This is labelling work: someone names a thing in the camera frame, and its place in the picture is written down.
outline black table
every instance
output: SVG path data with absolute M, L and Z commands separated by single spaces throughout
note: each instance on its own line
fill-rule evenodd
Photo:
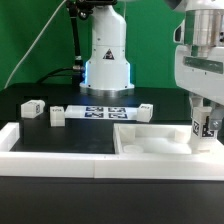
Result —
M 43 99 L 45 112 L 21 119 L 20 105 L 30 99 Z M 188 93 L 179 89 L 137 88 L 133 96 L 102 99 L 70 85 L 16 84 L 0 92 L 0 127 L 20 122 L 14 151 L 113 154 L 113 124 L 120 121 L 74 119 L 65 128 L 51 128 L 49 107 L 141 103 L 154 105 L 151 123 L 190 124 Z M 223 182 L 0 177 L 1 224 L 213 224 L 224 223 L 223 207 Z

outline wire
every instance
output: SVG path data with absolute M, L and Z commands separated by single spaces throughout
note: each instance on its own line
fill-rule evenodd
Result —
M 19 61 L 19 63 L 16 65 L 16 67 L 13 69 L 12 73 L 10 74 L 4 89 L 6 89 L 11 81 L 11 79 L 13 78 L 13 76 L 15 75 L 16 71 L 19 69 L 20 65 L 26 60 L 26 58 L 28 57 L 28 55 L 30 54 L 30 52 L 33 50 L 33 48 L 35 47 L 36 43 L 39 41 L 39 39 L 41 38 L 41 36 L 44 34 L 45 30 L 48 28 L 48 26 L 50 25 L 51 21 L 54 19 L 54 17 L 56 16 L 56 14 L 58 13 L 58 11 L 61 9 L 61 7 L 63 6 L 63 4 L 66 2 L 67 0 L 63 0 L 62 3 L 58 6 L 58 8 L 55 10 L 55 12 L 53 13 L 53 15 L 51 16 L 51 18 L 48 20 L 48 22 L 46 23 L 46 25 L 44 26 L 44 28 L 42 29 L 42 31 L 40 32 L 40 34 L 37 36 L 37 38 L 35 39 L 35 41 L 33 42 L 33 44 L 30 46 L 29 50 L 26 52 L 26 54 L 23 56 L 23 58 Z
M 82 57 L 81 57 L 81 50 L 80 50 L 80 44 L 79 44 L 79 32 L 78 32 L 78 24 L 77 24 L 77 16 L 78 16 L 78 10 L 77 5 L 72 3 L 71 1 L 67 1 L 66 7 L 68 9 L 68 13 L 71 19 L 71 25 L 72 25 L 72 33 L 73 33 L 73 42 L 75 46 L 75 62 L 78 64 L 76 65 L 83 65 Z
M 45 75 L 44 77 L 40 78 L 36 83 L 42 83 L 45 79 L 47 79 L 48 77 L 52 77 L 54 76 L 56 73 L 58 72 L 62 72 L 62 71 L 73 71 L 73 68 L 59 68 L 56 69 L 52 72 L 49 72 L 47 75 Z
M 38 80 L 38 84 L 41 84 L 42 82 L 44 82 L 46 79 L 48 78 L 54 78 L 54 77 L 72 77 L 74 75 L 77 75 L 77 73 L 73 73 L 73 74 L 55 74 L 55 75 L 49 75 L 49 76 L 44 76 L 43 78 L 41 78 L 40 80 Z

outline small white block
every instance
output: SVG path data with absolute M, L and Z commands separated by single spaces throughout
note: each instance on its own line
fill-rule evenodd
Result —
M 216 145 L 218 131 L 210 131 L 207 124 L 211 110 L 211 107 L 194 108 L 190 146 L 195 151 L 211 151 Z
M 119 127 L 121 142 L 133 142 L 135 140 L 135 127 Z
M 178 128 L 175 130 L 174 141 L 177 143 L 186 144 L 189 142 L 191 136 L 191 131 L 185 128 Z
M 137 121 L 149 122 L 153 114 L 152 104 L 141 104 L 137 109 Z
M 65 111 L 63 107 L 50 108 L 50 120 L 52 127 L 65 126 Z
M 44 106 L 43 100 L 30 100 L 21 105 L 21 117 L 35 118 L 43 113 Z

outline green backdrop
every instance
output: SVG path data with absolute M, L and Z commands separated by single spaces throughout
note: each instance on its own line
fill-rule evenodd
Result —
M 62 0 L 18 0 L 0 2 L 0 89 Z M 124 4 L 115 6 L 123 13 Z M 173 31 L 183 19 L 163 0 L 127 3 L 126 58 L 132 66 L 132 82 L 138 87 L 176 87 L 174 81 Z M 91 55 L 91 19 L 79 21 L 84 60 Z M 35 82 L 46 73 L 73 65 L 73 41 L 68 12 L 63 7 L 12 83 Z M 51 82 L 70 82 L 57 79 Z

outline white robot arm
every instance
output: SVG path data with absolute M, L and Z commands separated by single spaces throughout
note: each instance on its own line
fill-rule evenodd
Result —
M 210 130 L 220 130 L 224 117 L 224 1 L 164 0 L 172 10 L 185 12 L 174 32 L 179 43 L 175 80 L 191 92 L 192 107 L 212 101 Z
M 79 17 L 92 14 L 92 56 L 86 63 L 81 92 L 119 97 L 132 94 L 130 64 L 125 58 L 126 22 L 113 9 L 117 0 L 76 0 Z

